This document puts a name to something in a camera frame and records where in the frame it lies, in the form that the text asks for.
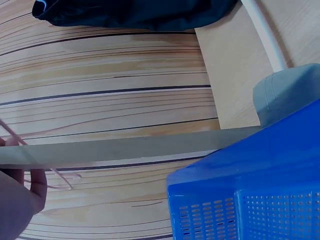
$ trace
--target blue plastic basket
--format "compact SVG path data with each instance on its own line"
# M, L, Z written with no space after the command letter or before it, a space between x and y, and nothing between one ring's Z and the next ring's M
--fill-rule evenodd
M320 239L320 100L172 173L176 240Z

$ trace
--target hand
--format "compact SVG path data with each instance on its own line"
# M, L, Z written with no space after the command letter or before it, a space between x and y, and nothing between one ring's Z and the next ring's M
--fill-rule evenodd
M7 141L0 138L0 147L17 145L13 138ZM24 187L22 169L0 169L0 240L15 240L33 215L45 207L48 188L45 171L32 169L30 174L28 190Z

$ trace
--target plywood panel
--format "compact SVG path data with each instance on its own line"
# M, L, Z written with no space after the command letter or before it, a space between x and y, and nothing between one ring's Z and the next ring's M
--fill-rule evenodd
M219 129L194 31L55 27L32 5L0 1L0 117L28 144Z
M320 1L255 1L260 3L290 67L320 63ZM221 128L260 125L253 88L272 73L272 68L245 8L239 2L230 15L195 31Z

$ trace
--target string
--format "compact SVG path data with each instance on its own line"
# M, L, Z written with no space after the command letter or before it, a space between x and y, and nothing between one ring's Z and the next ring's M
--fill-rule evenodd
M28 145L21 137L19 137L4 121L0 119L0 125L13 137L15 138L19 143L22 145ZM70 176L73 179L81 179L81 175L77 173L60 173L55 168L50 168L51 171L53 171L57 176L59 176L68 186L47 186L50 189L58 189L58 190L72 190L73 187L69 183L69 181L65 178L65 176Z

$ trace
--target black cloth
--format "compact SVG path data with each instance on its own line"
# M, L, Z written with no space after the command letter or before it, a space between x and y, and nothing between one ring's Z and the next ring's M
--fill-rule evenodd
M32 15L55 26L181 31L202 27L226 15L237 0L45 0Z

